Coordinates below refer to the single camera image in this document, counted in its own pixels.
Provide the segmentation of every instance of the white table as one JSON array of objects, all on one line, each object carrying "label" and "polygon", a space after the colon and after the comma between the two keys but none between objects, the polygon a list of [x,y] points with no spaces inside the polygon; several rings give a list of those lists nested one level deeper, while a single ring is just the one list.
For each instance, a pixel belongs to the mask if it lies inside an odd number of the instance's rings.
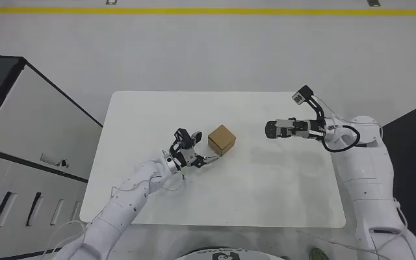
[{"label": "white table", "polygon": [[[116,92],[111,99],[81,209],[89,222],[135,166],[161,155],[182,127],[207,135],[224,124],[235,146],[201,169],[187,168],[177,191],[159,190],[133,223],[341,228],[345,216],[330,154],[300,137],[267,139],[276,118],[314,119],[292,92]],[[178,174],[165,187],[181,184]]]}]

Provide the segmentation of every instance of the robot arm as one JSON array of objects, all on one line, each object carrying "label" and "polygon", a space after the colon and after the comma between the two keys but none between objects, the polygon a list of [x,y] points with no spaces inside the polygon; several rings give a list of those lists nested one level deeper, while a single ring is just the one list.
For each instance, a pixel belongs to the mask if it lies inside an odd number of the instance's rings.
[{"label": "robot arm", "polygon": [[292,98],[298,105],[308,103],[317,119],[269,121],[265,127],[266,136],[315,139],[334,153],[334,166],[357,216],[359,246],[354,249],[359,252],[359,259],[416,259],[416,238],[398,214],[401,211],[393,197],[393,165],[376,121],[368,116],[347,121],[336,114],[325,118],[308,86],[302,87]]},{"label": "robot arm", "polygon": [[55,259],[107,259],[112,248],[136,218],[148,200],[166,181],[186,166],[197,168],[212,163],[218,157],[203,157],[194,151],[202,133],[189,136],[178,129],[169,152],[154,161],[143,162],[127,177],[101,212],[93,219],[84,234],[65,245]]}]

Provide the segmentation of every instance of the yellow floor line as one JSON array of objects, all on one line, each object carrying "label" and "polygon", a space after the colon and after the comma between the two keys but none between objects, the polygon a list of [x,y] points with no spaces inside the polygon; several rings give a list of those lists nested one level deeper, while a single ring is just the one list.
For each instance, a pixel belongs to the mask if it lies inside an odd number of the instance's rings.
[{"label": "yellow floor line", "polygon": [[123,7],[0,7],[0,14],[164,14],[256,16],[416,16],[404,9],[291,9],[291,8],[123,8]]}]

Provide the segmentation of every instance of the cardboard box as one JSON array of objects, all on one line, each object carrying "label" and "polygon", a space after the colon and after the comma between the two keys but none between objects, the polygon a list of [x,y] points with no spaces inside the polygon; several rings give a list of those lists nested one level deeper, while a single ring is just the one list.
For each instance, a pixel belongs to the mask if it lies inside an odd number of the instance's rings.
[{"label": "cardboard box", "polygon": [[208,145],[219,156],[226,154],[235,143],[235,135],[230,132],[227,127],[220,125],[211,134],[208,135]]}]

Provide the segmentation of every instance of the floor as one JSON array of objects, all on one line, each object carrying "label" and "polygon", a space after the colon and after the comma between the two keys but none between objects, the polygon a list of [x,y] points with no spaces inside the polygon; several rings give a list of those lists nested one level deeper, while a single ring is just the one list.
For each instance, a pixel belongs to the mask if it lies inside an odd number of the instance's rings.
[{"label": "floor", "polygon": [[[1,6],[102,7],[104,0],[9,0]],[[412,8],[410,0],[382,8]],[[369,8],[366,0],[118,0],[118,7]],[[24,56],[100,122],[119,90],[295,91],[308,84],[345,117],[381,124],[413,110],[416,18],[0,14],[0,54]],[[354,244],[355,214],[339,185],[341,229],[302,229]],[[111,259],[175,259],[230,246],[307,259],[354,251],[294,228],[132,226]]]}]

